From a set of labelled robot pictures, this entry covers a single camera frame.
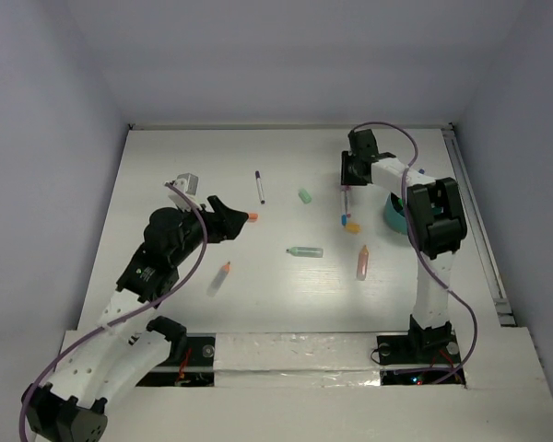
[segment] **purple marker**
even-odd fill
[[[260,172],[256,170],[256,188],[258,189],[258,198],[260,198],[260,204],[266,203],[265,193],[262,190],[262,182],[260,181]]]

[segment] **white table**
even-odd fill
[[[410,132],[420,147],[415,167],[432,176],[453,176],[441,131]],[[375,134],[382,151],[409,160],[411,145],[403,135],[392,130]],[[465,371],[467,390],[374,388],[362,382],[348,383],[361,387],[315,388],[315,382],[288,383],[283,377],[264,382],[246,373],[306,370],[319,378],[320,372],[340,369],[372,374],[376,367],[367,355],[374,336],[332,335],[333,342],[344,340],[344,348],[350,348],[340,366],[340,352],[332,352],[331,360],[321,353],[321,362],[315,362],[323,335],[233,333],[407,329],[415,300],[414,252],[405,237],[382,221],[387,193],[376,186],[352,191],[352,219],[362,232],[353,236],[342,229],[339,174],[344,149],[347,130],[338,129],[130,132],[79,330],[93,327],[141,242],[149,215],[171,205],[163,181],[193,172],[200,178],[200,197],[216,194],[229,207],[257,212],[259,220],[246,225],[236,240],[209,246],[198,273],[160,308],[189,332],[218,333],[221,369],[242,370],[243,378],[218,373],[215,388],[135,389],[123,408],[111,412],[102,440],[553,441],[553,401],[532,342],[526,329],[500,327],[472,235],[455,259],[452,278],[454,290],[475,310],[480,328],[477,350]],[[258,201],[257,169],[266,205]],[[297,196],[300,187],[312,195],[311,204],[304,205]],[[363,244],[371,252],[370,266],[367,281],[358,282],[354,275]],[[323,247],[324,257],[285,253],[302,245]],[[179,269],[182,275],[195,254]],[[228,279],[216,297],[207,297],[209,282],[226,261],[232,267]],[[471,320],[453,301],[450,314],[466,351]],[[67,340],[76,335],[68,333]],[[305,336],[304,348],[313,346],[314,351],[294,352],[299,336]]]

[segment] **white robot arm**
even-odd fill
[[[161,208],[150,216],[144,242],[98,320],[100,333],[62,360],[45,384],[31,385],[23,395],[35,433],[52,442],[97,442],[108,422],[106,412],[147,372],[169,356],[184,358],[186,328],[144,306],[159,303],[171,291],[179,279],[178,266],[203,242],[203,226],[193,209],[205,224],[209,243],[235,239],[248,220],[248,214],[229,209],[217,196],[207,199],[214,210],[207,212],[195,199],[197,182],[192,174],[171,182],[192,206],[171,198],[177,208]],[[143,311],[125,318],[138,309]]]
[[[448,286],[453,256],[467,233],[456,181],[437,180],[410,169],[403,183],[407,165],[390,153],[379,153],[371,130],[353,131],[348,139],[350,151],[342,153],[342,185],[372,183],[399,197],[406,191],[403,210],[411,220],[415,236],[411,240],[422,261]],[[418,291],[409,330],[405,335],[378,339],[382,365],[429,363],[440,348],[455,341],[448,296],[418,260]]]

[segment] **purple cable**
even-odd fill
[[[176,189],[170,183],[166,183],[165,186],[168,187],[173,192],[175,192],[176,194],[178,194],[178,196],[180,196],[189,205],[191,210],[194,212],[194,215],[196,216],[196,219],[198,220],[199,223],[201,223],[201,228],[203,229],[203,243],[201,245],[201,252],[199,253],[199,256],[196,259],[196,262],[194,263],[193,268],[190,270],[190,272],[187,273],[186,276],[184,276],[184,278],[177,285],[175,285],[171,289],[170,292],[168,292],[163,297],[159,297],[158,299],[156,299],[156,300],[154,300],[154,301],[152,301],[148,304],[144,304],[143,307],[137,308],[134,311],[131,311],[131,312],[127,313],[126,315],[123,315],[123,316],[117,318],[116,320],[112,320],[111,322],[109,322],[107,324],[109,327],[113,327],[113,326],[115,326],[115,325],[117,325],[121,322],[124,322],[126,320],[130,320],[131,318],[137,316],[138,314],[143,313],[144,311],[146,311],[150,308],[154,308],[155,306],[158,306],[159,304],[164,302],[166,299],[168,299],[169,297],[174,295],[179,289],[181,289],[188,282],[189,279],[191,279],[194,272],[196,272],[196,270],[199,268],[199,265],[201,265],[201,261],[203,260],[203,257],[205,256],[206,245],[207,245],[207,242],[208,242],[208,234],[207,234],[207,231],[206,231],[205,220],[203,219],[201,214],[199,214],[198,209],[196,208],[196,205],[194,205],[194,203],[184,193],[182,193],[181,191]],[[29,408],[30,398],[33,395],[33,393],[35,392],[35,390],[39,387],[39,383],[47,375],[49,375],[49,373],[51,373],[55,369],[57,364],[62,359],[64,359],[66,356],[68,356],[70,353],[72,353],[74,350],[76,350],[78,348],[78,346],[82,345],[83,343],[86,343],[87,341],[89,341],[90,339],[92,339],[94,336],[96,336],[97,334],[99,334],[101,332],[104,332],[104,328],[99,327],[98,329],[90,331],[89,333],[85,334],[80,339],[78,339],[77,341],[72,343],[62,353],[60,353],[57,357],[55,357],[55,359],[39,374],[39,376],[35,379],[35,381],[29,387],[29,390],[27,391],[27,394],[25,395],[25,399],[22,402],[22,407],[20,409],[20,416],[18,417],[18,435],[20,436],[21,442],[29,442],[29,440],[27,439],[26,432],[25,432],[25,417],[27,416],[27,410]]]
[[[414,163],[416,163],[416,160],[418,159],[418,155],[419,155],[418,143],[416,143],[416,140],[414,139],[414,137],[412,137],[412,135],[410,135],[404,129],[402,129],[399,126],[396,126],[395,124],[391,124],[389,122],[364,122],[363,124],[359,124],[358,126],[354,127],[351,132],[354,132],[357,129],[360,129],[361,127],[371,126],[371,125],[387,126],[387,127],[391,127],[393,129],[401,132],[402,134],[404,134],[409,139],[409,141],[412,143],[412,146],[414,147],[414,156],[407,163],[407,167],[404,170],[404,173],[402,174],[402,189],[401,189],[401,191],[402,191],[402,200],[405,203],[404,207],[407,208],[408,207],[408,205],[407,205],[407,187],[406,187],[407,172],[414,165]],[[469,358],[473,354],[474,350],[476,349],[477,328],[478,328],[478,326],[477,326],[477,317],[476,317],[476,313],[473,311],[471,306],[469,306],[469,304],[467,304],[465,301],[463,301],[463,299],[461,297],[459,297],[456,293],[454,293],[454,291],[451,290],[451,288],[447,284],[445,284],[444,281],[442,281],[442,279],[437,276],[437,274],[434,273],[434,271],[430,268],[428,263],[424,260],[424,256],[422,255],[422,252],[420,250],[418,250],[418,247],[416,247],[415,242],[414,242],[414,238],[416,237],[416,233],[415,233],[414,227],[412,225],[412,215],[409,213],[409,209],[405,210],[404,213],[405,213],[406,224],[407,224],[407,237],[409,239],[409,243],[411,244],[412,248],[416,252],[416,256],[418,257],[418,260],[422,264],[422,267],[424,267],[426,272],[428,272],[430,277],[434,281],[436,281],[436,283],[438,285],[440,285],[443,289],[445,289],[457,302],[462,304],[469,311],[469,314],[471,315],[471,321],[473,321],[473,339],[471,340],[471,347],[469,347],[469,351],[467,352],[467,354],[465,355],[465,357],[461,361],[461,364],[459,364],[457,367],[455,367],[455,368],[443,368],[443,367],[430,366],[430,367],[427,367],[427,368],[406,368],[406,369],[400,369],[400,370],[395,370],[394,371],[395,373],[404,373],[404,374],[407,374],[407,373],[424,373],[424,372],[428,372],[428,371],[449,371],[449,373],[447,373],[443,377],[438,378],[435,381],[431,382],[432,384],[440,384],[440,383],[444,382],[446,379],[448,379],[448,378],[454,376],[455,374],[457,374],[458,371],[461,370],[465,366],[465,364],[467,363],[467,361],[469,360]]]

